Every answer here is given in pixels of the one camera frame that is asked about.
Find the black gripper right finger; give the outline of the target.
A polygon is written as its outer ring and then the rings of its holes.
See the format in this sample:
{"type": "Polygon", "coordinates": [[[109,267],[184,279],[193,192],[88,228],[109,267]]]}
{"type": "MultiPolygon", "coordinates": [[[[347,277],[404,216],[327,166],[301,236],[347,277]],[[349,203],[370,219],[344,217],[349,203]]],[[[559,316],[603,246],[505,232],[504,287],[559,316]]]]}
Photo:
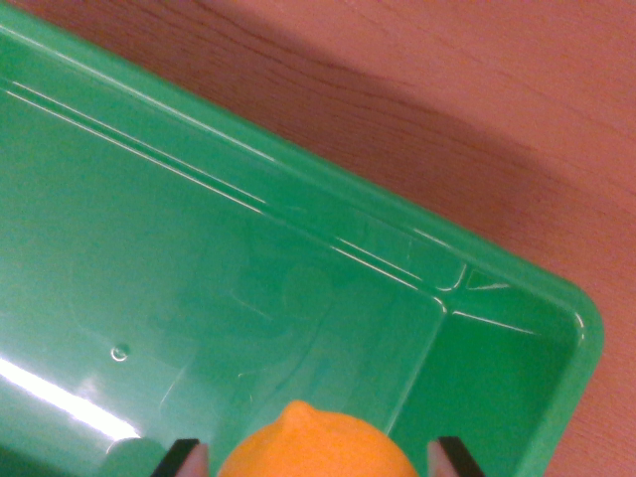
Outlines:
{"type": "Polygon", "coordinates": [[[485,477],[463,441],[441,436],[427,444],[428,477],[485,477]]]}

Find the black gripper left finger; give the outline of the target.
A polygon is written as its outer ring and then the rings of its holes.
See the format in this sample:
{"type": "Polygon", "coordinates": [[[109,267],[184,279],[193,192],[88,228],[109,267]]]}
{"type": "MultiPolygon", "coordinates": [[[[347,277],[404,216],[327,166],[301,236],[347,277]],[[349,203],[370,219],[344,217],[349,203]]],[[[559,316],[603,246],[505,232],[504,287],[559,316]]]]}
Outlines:
{"type": "Polygon", "coordinates": [[[151,477],[208,477],[209,446],[196,438],[177,439],[151,477]]]}

